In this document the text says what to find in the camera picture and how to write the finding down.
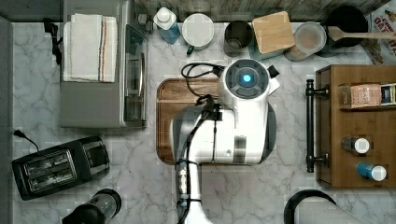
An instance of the bottle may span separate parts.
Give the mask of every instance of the bottle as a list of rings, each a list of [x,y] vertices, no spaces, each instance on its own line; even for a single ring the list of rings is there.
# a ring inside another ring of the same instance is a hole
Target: bottle
[[[361,176],[376,180],[382,181],[387,177],[387,170],[380,165],[374,165],[367,162],[359,162],[356,165],[356,171]]]
[[[166,7],[162,7],[155,14],[154,23],[157,25],[163,39],[171,45],[175,44],[180,37],[175,13]]]
[[[364,154],[370,149],[370,143],[365,138],[344,137],[341,140],[341,147],[346,151]]]
[[[101,189],[89,201],[80,205],[69,216],[62,219],[62,223],[106,224],[120,209],[120,195],[113,189]]]

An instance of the black toaster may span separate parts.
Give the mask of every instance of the black toaster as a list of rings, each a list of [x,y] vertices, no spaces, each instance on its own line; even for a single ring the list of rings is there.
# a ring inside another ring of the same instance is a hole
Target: black toaster
[[[99,136],[82,138],[12,162],[24,201],[70,189],[108,174],[109,158]]]

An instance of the white mug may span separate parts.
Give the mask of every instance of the white mug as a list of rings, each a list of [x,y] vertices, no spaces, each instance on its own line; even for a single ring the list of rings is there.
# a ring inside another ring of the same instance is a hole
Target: white mug
[[[193,50],[205,49],[215,35],[213,21],[202,13],[192,14],[184,20],[182,34],[189,44],[188,55],[192,54]]]

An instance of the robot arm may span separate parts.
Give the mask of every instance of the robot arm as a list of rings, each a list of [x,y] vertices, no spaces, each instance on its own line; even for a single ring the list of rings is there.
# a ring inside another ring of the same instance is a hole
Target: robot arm
[[[201,205],[201,163],[252,165],[269,155],[265,149],[270,107],[267,97],[278,87],[262,64],[239,60],[228,66],[221,77],[222,109],[200,113],[197,107],[187,108],[172,120],[179,223],[211,223]],[[209,119],[210,113],[221,116]]]

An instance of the kitchen towel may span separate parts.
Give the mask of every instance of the kitchen towel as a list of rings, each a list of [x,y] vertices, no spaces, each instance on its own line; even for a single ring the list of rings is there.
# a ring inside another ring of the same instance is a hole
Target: kitchen towel
[[[72,15],[64,26],[64,81],[114,82],[117,38],[116,18]]]

